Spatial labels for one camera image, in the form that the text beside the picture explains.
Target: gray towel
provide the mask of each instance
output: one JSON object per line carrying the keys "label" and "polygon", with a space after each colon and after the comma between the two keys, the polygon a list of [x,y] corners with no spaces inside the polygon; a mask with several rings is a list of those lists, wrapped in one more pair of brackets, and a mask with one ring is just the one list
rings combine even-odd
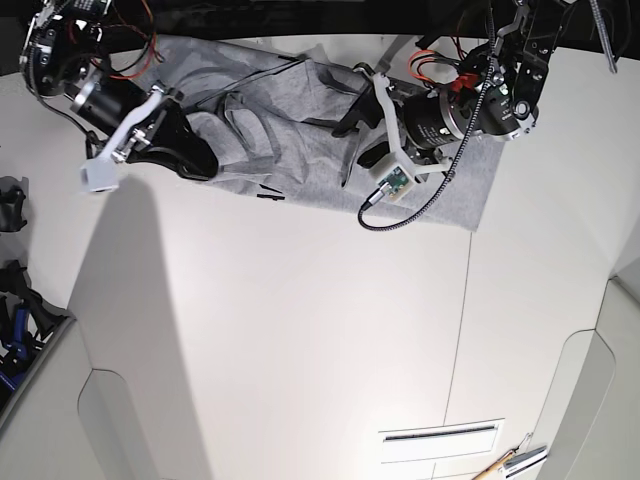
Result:
{"label": "gray towel", "polygon": [[[376,189],[354,165],[386,135],[375,130],[336,139],[331,131],[348,112],[366,81],[349,69],[293,59],[222,42],[160,37],[165,62],[146,74],[185,94],[183,107],[193,129],[221,164],[209,183],[235,193],[356,213]],[[423,217],[476,230],[503,145],[473,138],[454,181]],[[457,144],[443,148],[453,156]],[[403,219],[422,206],[442,181],[431,175],[396,204],[384,201],[376,216]]]}

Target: gray fabric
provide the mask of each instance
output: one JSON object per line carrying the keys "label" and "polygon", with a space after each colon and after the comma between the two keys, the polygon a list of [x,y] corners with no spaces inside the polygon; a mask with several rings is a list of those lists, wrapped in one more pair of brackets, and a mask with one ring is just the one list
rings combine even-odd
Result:
{"label": "gray fabric", "polygon": [[[384,138],[384,122],[343,139],[331,131],[348,112],[365,80],[348,69],[285,58],[221,42],[160,37],[166,61],[141,83],[160,79],[185,94],[194,130],[221,164],[212,186],[243,195],[275,195],[285,201],[355,213],[376,188],[357,157]],[[457,144],[445,153],[453,156]],[[454,181],[424,220],[476,230],[491,189],[502,144],[474,138]],[[429,181],[398,204],[370,212],[403,219],[422,206],[442,181]]]}

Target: gray cloth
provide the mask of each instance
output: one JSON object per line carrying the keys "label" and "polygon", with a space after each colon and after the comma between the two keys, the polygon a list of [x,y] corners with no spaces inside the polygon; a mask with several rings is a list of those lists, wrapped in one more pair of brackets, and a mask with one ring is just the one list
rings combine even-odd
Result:
{"label": "gray cloth", "polygon": [[[158,49],[166,61],[141,83],[149,87],[159,79],[185,94],[182,105],[194,131],[221,164],[212,186],[352,213],[375,190],[368,172],[354,163],[384,138],[384,122],[373,131],[362,126],[343,139],[331,136],[366,87],[360,75],[192,38],[160,37]],[[454,144],[443,151],[453,156],[456,149]],[[501,152],[502,144],[473,138],[454,181],[424,220],[476,230]],[[406,218],[431,197],[442,178],[433,174],[397,204],[383,201],[370,212]]]}

